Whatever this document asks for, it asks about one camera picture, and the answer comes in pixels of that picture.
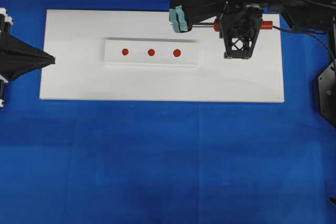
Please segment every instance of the white tray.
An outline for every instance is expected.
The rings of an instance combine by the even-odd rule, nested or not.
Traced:
[[[42,71],[40,98],[284,102],[279,31],[262,30],[250,60],[225,60],[213,29],[177,34],[168,18],[167,12],[48,10],[44,50],[56,64]],[[279,26],[279,15],[264,20]],[[130,52],[124,57],[123,47]],[[156,49],[152,58],[147,47]]]

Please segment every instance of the red circle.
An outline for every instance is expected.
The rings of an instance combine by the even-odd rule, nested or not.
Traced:
[[[175,57],[179,57],[179,56],[181,56],[181,50],[176,49],[176,50],[174,50],[173,54],[174,54]]]
[[[149,56],[154,56],[154,54],[155,54],[155,50],[154,49],[149,49],[148,50],[148,55]]]
[[[122,50],[122,54],[123,54],[123,55],[128,55],[128,53],[129,53],[129,51],[128,51],[127,48],[124,48],[124,49]]]

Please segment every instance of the red screw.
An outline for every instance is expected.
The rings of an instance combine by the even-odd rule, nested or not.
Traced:
[[[261,30],[272,30],[273,21],[263,21],[261,25]]]
[[[127,49],[127,48],[124,48],[124,49],[122,50],[122,54],[123,54],[123,55],[128,55],[128,54],[129,54],[128,49]]]
[[[174,54],[175,57],[179,57],[179,56],[181,56],[181,50],[176,49],[176,50],[174,50],[173,54]]]
[[[155,54],[155,50],[154,49],[149,49],[148,50],[148,55],[149,56],[154,56],[154,54]]]
[[[219,19],[216,19],[215,22],[214,22],[214,29],[215,31],[220,31],[221,25],[219,24]]]

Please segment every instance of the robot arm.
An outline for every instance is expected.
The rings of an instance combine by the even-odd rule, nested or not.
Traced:
[[[267,28],[264,8],[280,13],[292,31],[309,33],[328,32],[336,16],[336,0],[170,0],[170,21],[176,32],[184,33],[216,17],[224,58],[249,59],[263,24]]]

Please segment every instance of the blue tablecloth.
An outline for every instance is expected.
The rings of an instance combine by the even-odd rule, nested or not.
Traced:
[[[12,34],[43,48],[48,8],[168,10],[169,0],[2,6]],[[0,223],[335,223],[336,130],[319,115],[316,82],[328,52],[288,34],[282,50],[283,104],[41,101],[40,71],[10,83]]]

